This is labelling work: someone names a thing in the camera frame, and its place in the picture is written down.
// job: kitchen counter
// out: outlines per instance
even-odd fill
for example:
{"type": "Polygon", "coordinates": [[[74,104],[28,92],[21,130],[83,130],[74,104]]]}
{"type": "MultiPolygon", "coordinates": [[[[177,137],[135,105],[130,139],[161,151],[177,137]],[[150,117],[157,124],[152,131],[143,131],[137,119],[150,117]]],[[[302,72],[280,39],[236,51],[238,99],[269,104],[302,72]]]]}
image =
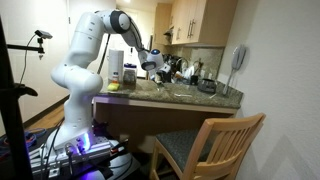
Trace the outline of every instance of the kitchen counter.
{"type": "Polygon", "coordinates": [[[213,94],[201,92],[197,89],[197,86],[193,85],[165,83],[164,87],[157,88],[157,84],[153,81],[141,79],[138,79],[135,88],[121,85],[118,91],[107,91],[107,85],[107,83],[104,83],[101,92],[95,97],[95,101],[101,102],[103,101],[102,98],[109,97],[111,99],[117,98],[118,101],[122,100],[123,103],[128,102],[128,100],[132,102],[147,101],[148,105],[150,105],[150,103],[166,103],[167,106],[165,107],[171,105],[177,109],[181,109],[177,107],[179,105],[193,105],[202,106],[201,109],[203,110],[205,107],[215,107],[236,111],[240,108],[240,102],[243,96],[242,92],[231,87],[229,88],[228,95],[224,96],[222,94],[224,84],[220,82],[218,82],[217,93],[212,98],[210,97],[213,94]],[[191,97],[176,96],[175,94],[191,95],[191,97]]]}
{"type": "Polygon", "coordinates": [[[107,123],[118,141],[129,139],[130,152],[152,153],[158,133],[200,128],[207,118],[234,117],[243,96],[232,88],[223,96],[222,83],[211,99],[212,94],[191,85],[165,83],[158,89],[153,81],[138,80],[135,88],[122,86],[116,92],[107,91],[107,85],[94,97],[95,120],[107,123]]]}

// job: electronic equipment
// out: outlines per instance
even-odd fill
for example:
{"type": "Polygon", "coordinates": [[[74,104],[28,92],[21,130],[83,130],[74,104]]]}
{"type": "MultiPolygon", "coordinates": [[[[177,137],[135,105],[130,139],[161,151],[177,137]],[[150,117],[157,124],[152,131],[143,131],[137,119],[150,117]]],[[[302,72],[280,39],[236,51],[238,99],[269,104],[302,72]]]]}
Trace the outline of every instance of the electronic equipment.
{"type": "MultiPolygon", "coordinates": [[[[157,72],[164,67],[160,51],[153,50],[151,54],[154,55],[148,56],[137,26],[126,13],[119,10],[84,13],[68,53],[51,72],[52,80],[68,89],[70,97],[64,103],[64,123],[50,134],[38,151],[30,153],[34,173],[46,171],[42,164],[46,162],[45,166],[50,167],[49,177],[56,177],[60,167],[106,157],[110,153],[112,143],[105,137],[96,136],[92,128],[92,99],[100,92],[103,80],[99,74],[87,69],[98,57],[106,33],[121,34],[125,42],[137,50],[142,69],[157,72]]],[[[36,34],[50,38],[43,31],[36,31],[36,34]]]]}
{"type": "Polygon", "coordinates": [[[222,92],[223,95],[227,94],[230,79],[233,76],[234,72],[240,69],[240,67],[243,63],[243,59],[244,59],[245,54],[246,54],[246,47],[243,44],[240,44],[233,51],[233,59],[232,59],[232,64],[231,64],[232,70],[231,70],[231,74],[228,78],[228,82],[223,88],[223,92],[222,92]]]}

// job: telephone handset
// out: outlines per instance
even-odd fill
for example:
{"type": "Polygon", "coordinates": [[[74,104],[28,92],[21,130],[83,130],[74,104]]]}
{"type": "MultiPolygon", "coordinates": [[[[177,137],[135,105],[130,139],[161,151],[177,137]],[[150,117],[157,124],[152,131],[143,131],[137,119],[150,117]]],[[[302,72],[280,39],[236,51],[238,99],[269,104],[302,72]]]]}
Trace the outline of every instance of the telephone handset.
{"type": "Polygon", "coordinates": [[[236,47],[236,49],[233,52],[234,56],[232,61],[232,69],[240,69],[245,53],[246,47],[244,45],[241,44],[240,46],[236,47]]]}
{"type": "Polygon", "coordinates": [[[228,92],[228,87],[230,83],[230,79],[235,71],[239,70],[241,67],[241,64],[243,62],[244,55],[246,54],[246,47],[243,44],[240,44],[236,49],[233,51],[233,60],[232,60],[232,70],[231,74],[229,76],[227,84],[224,86],[222,93],[224,95],[228,92]]]}

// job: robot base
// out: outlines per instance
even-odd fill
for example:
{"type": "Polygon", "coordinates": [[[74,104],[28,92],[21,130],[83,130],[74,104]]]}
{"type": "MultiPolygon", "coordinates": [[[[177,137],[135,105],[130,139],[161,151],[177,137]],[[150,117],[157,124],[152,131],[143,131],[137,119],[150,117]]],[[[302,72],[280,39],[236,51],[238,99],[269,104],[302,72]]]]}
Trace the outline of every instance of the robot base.
{"type": "MultiPolygon", "coordinates": [[[[112,144],[110,143],[110,141],[103,136],[94,138],[95,143],[89,150],[81,153],[79,153],[79,151],[77,151],[77,153],[73,153],[73,155],[71,156],[72,166],[82,162],[85,163],[89,160],[94,160],[99,157],[100,160],[103,161],[104,159],[111,156],[110,150],[112,148],[112,144]]],[[[60,168],[70,166],[70,158],[68,157],[67,152],[64,148],[55,151],[52,150],[49,157],[48,152],[46,152],[47,149],[48,148],[45,148],[45,144],[42,144],[40,148],[29,153],[32,172],[34,175],[39,173],[46,174],[46,172],[44,171],[49,170],[49,178],[57,177],[60,175],[60,168]]]]}

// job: upper cabinet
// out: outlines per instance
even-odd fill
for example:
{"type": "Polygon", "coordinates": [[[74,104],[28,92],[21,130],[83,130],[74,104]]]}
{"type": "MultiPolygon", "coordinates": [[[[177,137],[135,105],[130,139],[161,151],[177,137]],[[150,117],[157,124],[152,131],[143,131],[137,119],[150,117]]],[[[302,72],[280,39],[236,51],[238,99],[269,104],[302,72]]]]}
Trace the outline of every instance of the upper cabinet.
{"type": "Polygon", "coordinates": [[[175,0],[172,44],[225,46],[237,0],[175,0]]]}
{"type": "Polygon", "coordinates": [[[154,43],[156,44],[171,44],[168,36],[164,35],[164,33],[168,30],[170,25],[171,7],[171,4],[157,4],[154,24],[154,43]]]}

